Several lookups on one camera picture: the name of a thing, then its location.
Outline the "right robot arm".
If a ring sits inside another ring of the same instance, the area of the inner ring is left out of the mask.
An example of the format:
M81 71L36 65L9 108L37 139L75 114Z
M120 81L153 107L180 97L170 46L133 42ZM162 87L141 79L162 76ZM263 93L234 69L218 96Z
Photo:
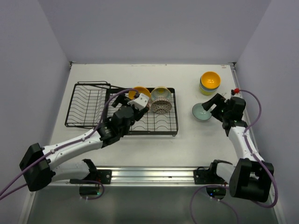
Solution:
M236 165L216 161L216 167L208 171L209 180L213 183L226 181L232 197L259 203L266 202L274 184L274 167L271 163L265 162L256 150L248 132L249 126L242 119L246 101L236 96L225 99L217 93L202 106L222 123L238 158Z

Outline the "pale teal textured bowl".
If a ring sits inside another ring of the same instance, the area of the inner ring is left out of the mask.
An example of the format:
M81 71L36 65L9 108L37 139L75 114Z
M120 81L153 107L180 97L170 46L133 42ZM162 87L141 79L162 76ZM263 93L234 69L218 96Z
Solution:
M210 111L206 111L201 103L197 103L192 108L193 116L199 121L208 121L212 115Z

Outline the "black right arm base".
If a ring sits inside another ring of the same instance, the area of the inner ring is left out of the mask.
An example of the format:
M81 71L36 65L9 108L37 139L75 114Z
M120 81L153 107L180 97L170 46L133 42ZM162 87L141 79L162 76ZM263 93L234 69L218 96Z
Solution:
M214 160L210 166L193 170L194 183L197 185L221 185L227 187L235 167L231 162Z

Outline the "smooth yellow bowl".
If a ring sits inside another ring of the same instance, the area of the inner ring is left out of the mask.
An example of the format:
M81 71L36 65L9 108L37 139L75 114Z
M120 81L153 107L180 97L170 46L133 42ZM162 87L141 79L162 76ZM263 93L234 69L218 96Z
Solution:
M213 71L205 72L200 80L202 85L207 89L217 89L221 84L221 77Z

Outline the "yellow ribbed bowl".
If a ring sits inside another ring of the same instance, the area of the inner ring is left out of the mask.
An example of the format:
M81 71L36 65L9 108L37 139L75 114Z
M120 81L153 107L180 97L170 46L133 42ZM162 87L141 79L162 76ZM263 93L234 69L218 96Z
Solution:
M142 87L142 86L136 86L136 87L134 87L133 89L137 90L139 94L142 93L142 94L146 95L146 96L149 97L149 98L151 97L151 93L150 93L150 91L149 91L147 88L145 88L145 87ZM129 91L129 92L128 92L128 97L129 97L130 99L134 99L135 95L136 95L136 91Z

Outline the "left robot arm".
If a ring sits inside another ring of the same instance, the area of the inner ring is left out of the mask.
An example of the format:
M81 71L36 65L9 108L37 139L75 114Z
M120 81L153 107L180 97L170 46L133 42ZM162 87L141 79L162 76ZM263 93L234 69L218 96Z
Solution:
M36 143L28 148L20 162L20 169L29 191L41 190L60 180L100 183L100 173L90 159L79 163L70 163L69 160L118 142L149 110L149 97L143 93L130 99L121 91L108 100L105 109L112 100L112 106L120 104L120 108L111 117L101 118L96 127L85 134L55 145L41 147Z

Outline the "blue glossy bowl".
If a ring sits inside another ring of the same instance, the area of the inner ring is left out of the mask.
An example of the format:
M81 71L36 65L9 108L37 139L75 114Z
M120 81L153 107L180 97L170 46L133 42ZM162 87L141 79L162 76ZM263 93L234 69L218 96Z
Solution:
M202 80L200 80L199 87L202 91L205 92L215 92L216 90L218 90L220 84L221 82L219 80L205 79L204 83L202 82Z

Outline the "lime green bowl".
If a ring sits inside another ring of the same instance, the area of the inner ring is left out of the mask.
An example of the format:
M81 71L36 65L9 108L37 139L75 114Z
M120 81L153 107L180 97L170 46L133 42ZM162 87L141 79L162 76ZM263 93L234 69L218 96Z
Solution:
M214 94L218 90L218 88L208 89L208 88L204 87L202 84L199 84L199 90L203 95L210 96L210 95Z

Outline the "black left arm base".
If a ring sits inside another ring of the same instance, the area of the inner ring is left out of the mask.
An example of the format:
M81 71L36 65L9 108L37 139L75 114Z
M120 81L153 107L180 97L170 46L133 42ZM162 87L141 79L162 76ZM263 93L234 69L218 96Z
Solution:
M94 184L94 187L79 187L80 196L88 200L96 200L104 195L104 184L111 181L112 170L100 171L90 159L83 159L82 162L88 167L88 175L83 179L70 179L70 184Z

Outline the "brown diamond patterned bowl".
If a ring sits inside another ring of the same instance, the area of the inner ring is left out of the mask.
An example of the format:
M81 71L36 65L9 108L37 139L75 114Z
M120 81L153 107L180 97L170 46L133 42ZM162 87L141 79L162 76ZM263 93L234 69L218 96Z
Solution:
M172 105L167 100L157 100L151 104L151 110L154 113L165 114L172 109Z

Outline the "yellow teal patterned bowl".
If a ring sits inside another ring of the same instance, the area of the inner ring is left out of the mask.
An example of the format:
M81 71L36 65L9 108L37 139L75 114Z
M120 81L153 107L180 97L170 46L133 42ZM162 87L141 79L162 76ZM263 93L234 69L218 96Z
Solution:
M151 100L155 101L159 97L164 97L166 99L171 99L171 91L168 88L164 87L164 86L158 86L158 87L154 88L151 91Z

